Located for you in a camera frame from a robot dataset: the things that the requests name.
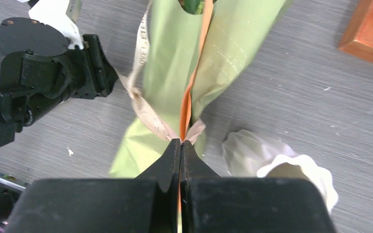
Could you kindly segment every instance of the green wrapping paper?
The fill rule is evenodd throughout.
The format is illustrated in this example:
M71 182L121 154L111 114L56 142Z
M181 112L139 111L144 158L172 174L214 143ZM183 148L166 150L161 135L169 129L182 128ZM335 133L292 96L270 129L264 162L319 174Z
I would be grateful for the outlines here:
M192 121L252 62L271 27L291 0L217 0L192 88ZM178 0L154 0L151 47L143 77L146 101L179 133L184 90L198 57L202 15L186 13ZM137 118L128 127L111 167L114 178L133 178L168 145ZM194 145L199 156L205 133Z

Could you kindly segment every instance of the gray table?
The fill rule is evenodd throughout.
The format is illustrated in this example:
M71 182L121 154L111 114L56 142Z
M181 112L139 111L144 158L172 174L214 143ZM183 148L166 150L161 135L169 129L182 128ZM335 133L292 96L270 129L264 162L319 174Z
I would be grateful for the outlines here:
M110 62L128 73L146 1L83 2L81 32L99 34ZM203 115L205 160L220 174L220 144L242 128L280 138L332 171L340 233L373 232L373 65L336 49L356 3L295 0L248 70ZM27 10L0 0L0 21ZM28 182L107 177L133 118L120 85L106 99L69 101L0 148L0 171Z

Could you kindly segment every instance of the white plastic bag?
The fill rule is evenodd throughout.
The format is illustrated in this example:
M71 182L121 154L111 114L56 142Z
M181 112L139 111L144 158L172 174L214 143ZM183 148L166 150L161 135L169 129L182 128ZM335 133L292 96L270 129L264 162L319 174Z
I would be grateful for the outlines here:
M222 149L233 176L306 179L318 188L329 213L338 201L331 172L277 139L240 130L228 135Z

